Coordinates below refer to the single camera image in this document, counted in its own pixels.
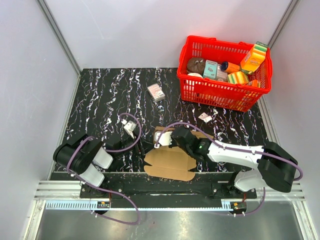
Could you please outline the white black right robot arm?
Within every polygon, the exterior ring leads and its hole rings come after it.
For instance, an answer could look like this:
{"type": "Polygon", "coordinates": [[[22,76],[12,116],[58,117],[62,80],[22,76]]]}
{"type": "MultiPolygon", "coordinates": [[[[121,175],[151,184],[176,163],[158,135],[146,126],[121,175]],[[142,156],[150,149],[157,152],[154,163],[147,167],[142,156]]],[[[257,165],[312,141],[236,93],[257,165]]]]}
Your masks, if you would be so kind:
{"type": "Polygon", "coordinates": [[[256,188],[270,187],[282,193],[292,189],[298,162],[274,142],[266,146],[234,145],[210,137],[197,137],[183,126],[172,132],[171,139],[199,162],[225,162],[250,168],[231,178],[227,192],[233,198],[256,188]]]}

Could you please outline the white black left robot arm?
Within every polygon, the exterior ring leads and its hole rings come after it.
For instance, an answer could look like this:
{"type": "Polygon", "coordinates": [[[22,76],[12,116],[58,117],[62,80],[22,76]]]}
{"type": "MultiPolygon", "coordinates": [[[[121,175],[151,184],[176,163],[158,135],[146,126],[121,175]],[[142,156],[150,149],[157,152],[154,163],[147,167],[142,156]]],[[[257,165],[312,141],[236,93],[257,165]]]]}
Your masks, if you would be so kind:
{"type": "Polygon", "coordinates": [[[87,134],[73,136],[64,144],[61,144],[53,153],[53,160],[66,171],[82,181],[91,184],[91,192],[98,198],[107,195],[108,185],[104,182],[105,177],[97,167],[107,170],[116,165],[116,160],[127,154],[136,154],[144,157],[153,149],[153,144],[140,139],[132,148],[136,140],[127,136],[123,140],[119,137],[111,137],[105,143],[87,134]]]}

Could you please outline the brown cardboard box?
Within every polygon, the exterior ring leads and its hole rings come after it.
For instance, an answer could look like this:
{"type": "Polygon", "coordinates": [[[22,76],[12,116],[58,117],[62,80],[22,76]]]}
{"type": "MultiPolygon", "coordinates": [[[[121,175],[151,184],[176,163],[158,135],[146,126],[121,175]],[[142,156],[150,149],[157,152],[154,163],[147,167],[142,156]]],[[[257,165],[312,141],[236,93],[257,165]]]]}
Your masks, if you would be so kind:
{"type": "MultiPolygon", "coordinates": [[[[164,127],[157,126],[154,134],[157,131],[161,131],[162,135],[164,129],[164,127]]],[[[173,132],[175,129],[168,128],[165,132],[173,132]]],[[[160,146],[159,148],[154,147],[145,155],[144,161],[147,165],[144,166],[144,171],[152,177],[184,182],[192,180],[196,174],[192,170],[197,167],[197,162],[203,162],[208,159],[207,153],[211,141],[199,131],[191,131],[191,133],[199,139],[195,152],[200,156],[200,160],[190,157],[172,140],[171,145],[160,146]]]]}

